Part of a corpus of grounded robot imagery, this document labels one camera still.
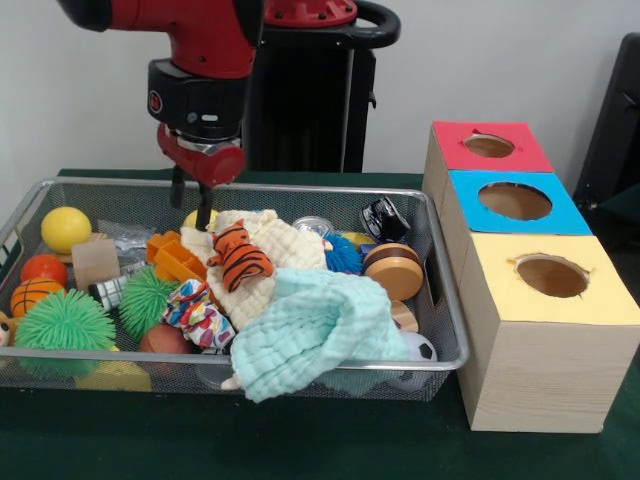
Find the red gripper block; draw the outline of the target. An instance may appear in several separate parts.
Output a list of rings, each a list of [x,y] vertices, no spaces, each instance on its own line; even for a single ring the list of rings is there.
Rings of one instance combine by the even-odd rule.
[[[157,142],[165,156],[175,166],[172,171],[170,205],[181,209],[184,202],[185,172],[198,181],[200,203],[196,216],[196,229],[206,231],[211,222],[212,188],[232,183],[243,171],[245,152],[239,141],[214,144],[191,142],[161,123],[157,129]]]

